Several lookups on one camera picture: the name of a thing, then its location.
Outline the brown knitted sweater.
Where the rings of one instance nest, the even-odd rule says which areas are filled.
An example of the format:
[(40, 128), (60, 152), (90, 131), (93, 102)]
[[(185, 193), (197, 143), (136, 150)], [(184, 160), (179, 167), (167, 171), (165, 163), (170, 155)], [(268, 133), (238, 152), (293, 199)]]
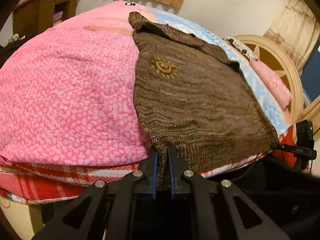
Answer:
[(167, 149), (197, 173), (263, 154), (278, 141), (237, 62), (219, 46), (129, 14), (138, 47), (133, 102), (159, 154), (157, 189), (169, 187)]

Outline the pink pillow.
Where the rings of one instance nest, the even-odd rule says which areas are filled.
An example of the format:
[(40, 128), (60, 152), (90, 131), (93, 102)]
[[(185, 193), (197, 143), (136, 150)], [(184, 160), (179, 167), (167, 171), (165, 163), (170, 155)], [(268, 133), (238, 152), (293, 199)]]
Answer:
[(291, 103), (293, 96), (282, 79), (263, 61), (250, 60), (249, 65), (275, 97), (280, 107), (285, 109)]

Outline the red checkered bed sheet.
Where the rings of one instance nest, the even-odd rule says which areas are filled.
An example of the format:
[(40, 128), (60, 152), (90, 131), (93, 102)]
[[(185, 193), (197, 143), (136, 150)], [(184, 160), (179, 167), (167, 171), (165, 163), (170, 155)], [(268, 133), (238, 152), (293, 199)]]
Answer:
[(118, 181), (136, 170), (151, 148), (145, 135), (137, 142), (129, 137), (101, 144), (91, 138), (24, 141), (31, 145), (1, 143), (1, 196), (25, 205), (74, 198), (98, 179)]

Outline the cream wooden headboard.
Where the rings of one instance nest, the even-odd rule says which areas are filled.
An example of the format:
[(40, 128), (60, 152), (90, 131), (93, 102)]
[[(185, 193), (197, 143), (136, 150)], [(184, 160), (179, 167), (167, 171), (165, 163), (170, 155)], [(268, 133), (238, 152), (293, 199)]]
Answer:
[(284, 82), (293, 99), (286, 108), (295, 122), (309, 120), (313, 135), (319, 137), (319, 98), (308, 102), (303, 92), (300, 74), (289, 55), (275, 42), (258, 35), (236, 35), (235, 38), (253, 50)]

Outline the white spotted pillow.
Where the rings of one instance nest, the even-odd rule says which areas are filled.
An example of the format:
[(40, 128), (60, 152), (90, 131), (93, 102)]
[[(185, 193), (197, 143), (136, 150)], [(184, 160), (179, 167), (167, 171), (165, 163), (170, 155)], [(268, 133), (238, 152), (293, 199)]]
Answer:
[(244, 56), (248, 61), (257, 61), (258, 57), (255, 55), (252, 49), (246, 46), (243, 42), (237, 40), (234, 37), (226, 37), (224, 40), (230, 44), (234, 49), (236, 49), (242, 56)]

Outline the pink and blue blanket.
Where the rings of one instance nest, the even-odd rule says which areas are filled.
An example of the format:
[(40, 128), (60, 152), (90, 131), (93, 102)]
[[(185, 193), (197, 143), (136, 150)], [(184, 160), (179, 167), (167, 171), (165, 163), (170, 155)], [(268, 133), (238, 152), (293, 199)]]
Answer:
[(289, 122), (250, 65), (198, 24), (166, 11), (117, 1), (77, 15), (21, 46), (1, 68), (1, 143), (91, 138), (124, 142), (145, 135), (133, 102), (139, 50), (129, 14), (167, 24), (222, 48), (240, 66), (278, 137)]

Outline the black bag on floor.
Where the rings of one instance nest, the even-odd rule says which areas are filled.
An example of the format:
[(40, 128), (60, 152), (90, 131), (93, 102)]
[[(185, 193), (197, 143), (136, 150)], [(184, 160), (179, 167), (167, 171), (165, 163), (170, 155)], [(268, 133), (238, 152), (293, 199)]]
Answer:
[(0, 49), (0, 68), (2, 68), (3, 64), (7, 61), (9, 57), (18, 49), (20, 48), (24, 43), (26, 42), (25, 39), (17, 40), (12, 43), (9, 43), (5, 47), (1, 47)]

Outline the books in desk shelf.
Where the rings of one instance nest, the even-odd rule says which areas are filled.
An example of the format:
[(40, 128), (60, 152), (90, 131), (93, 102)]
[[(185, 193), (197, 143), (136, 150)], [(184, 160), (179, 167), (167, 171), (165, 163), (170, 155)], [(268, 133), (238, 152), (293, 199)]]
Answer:
[(62, 22), (63, 11), (58, 11), (54, 13), (53, 16), (53, 26)]

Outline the brown wooden desk shelf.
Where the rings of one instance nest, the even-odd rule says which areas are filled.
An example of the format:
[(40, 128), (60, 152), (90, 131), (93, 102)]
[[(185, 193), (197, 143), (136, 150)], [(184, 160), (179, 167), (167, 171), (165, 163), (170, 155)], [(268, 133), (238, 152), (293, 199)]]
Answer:
[(61, 21), (75, 16), (78, 0), (28, 0), (12, 13), (12, 31), (19, 37), (31, 39), (53, 27), (61, 12)]

